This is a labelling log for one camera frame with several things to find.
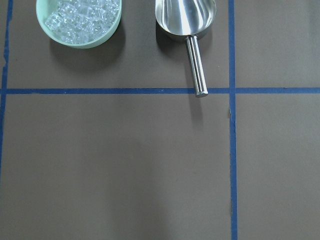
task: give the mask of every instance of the scoop handle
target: scoop handle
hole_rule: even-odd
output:
[[[195,96],[197,98],[203,98],[208,95],[208,90],[206,86],[204,69],[201,62],[198,37],[196,35],[188,36],[185,39],[185,45],[193,75]]]

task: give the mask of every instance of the stainless steel scoop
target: stainless steel scoop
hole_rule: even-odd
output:
[[[198,39],[206,34],[216,16],[214,0],[155,0],[155,18],[176,41],[185,41],[193,75],[195,96],[208,95]]]

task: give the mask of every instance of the mint green bowl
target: mint green bowl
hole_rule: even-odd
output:
[[[103,44],[105,41],[107,41],[117,30],[117,27],[120,22],[121,18],[121,10],[122,10],[122,0],[119,0],[119,11],[116,16],[116,21],[113,23],[113,25],[110,27],[110,29],[103,34],[101,37],[97,38],[96,40],[87,42],[87,43],[82,43],[82,44],[72,44],[72,43],[66,43],[63,42],[55,37],[55,33],[53,33],[46,25],[46,19],[48,16],[54,12],[57,9],[59,0],[36,0],[36,16],[38,18],[38,22],[42,28],[42,30],[53,40],[56,42],[76,48],[76,49],[90,49],[96,46],[99,46]]]

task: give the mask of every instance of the grid square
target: grid square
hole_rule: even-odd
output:
[[[228,2],[199,41],[208,87],[229,85]],[[101,46],[73,49],[50,40],[34,4],[15,1],[10,28],[9,88],[192,88],[184,43],[156,28],[155,1],[123,0],[115,34]]]
[[[235,1],[237,87],[320,87],[320,1]]]
[[[319,104],[316,94],[237,96],[239,240],[319,238]]]
[[[7,95],[0,238],[230,239],[228,112],[226,94]]]

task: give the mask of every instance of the blue tape line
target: blue tape line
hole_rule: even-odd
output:
[[[237,87],[237,94],[320,94],[320,87]]]
[[[3,51],[5,64],[2,68],[2,80],[1,80],[2,85],[1,85],[1,98],[0,98],[0,176],[1,176],[2,150],[3,150],[3,141],[4,141],[4,123],[5,123],[8,66],[9,66],[9,23],[12,19],[12,9],[13,9],[13,0],[9,0],[7,14],[6,14],[5,40],[4,40],[4,51]]]
[[[235,3],[228,1],[229,17],[229,107],[230,107],[230,194],[231,239],[238,240],[237,195],[237,132],[236,132],[236,54],[235,54]]]
[[[228,94],[228,88],[208,88],[209,94]],[[9,88],[7,94],[194,94],[193,88]]]

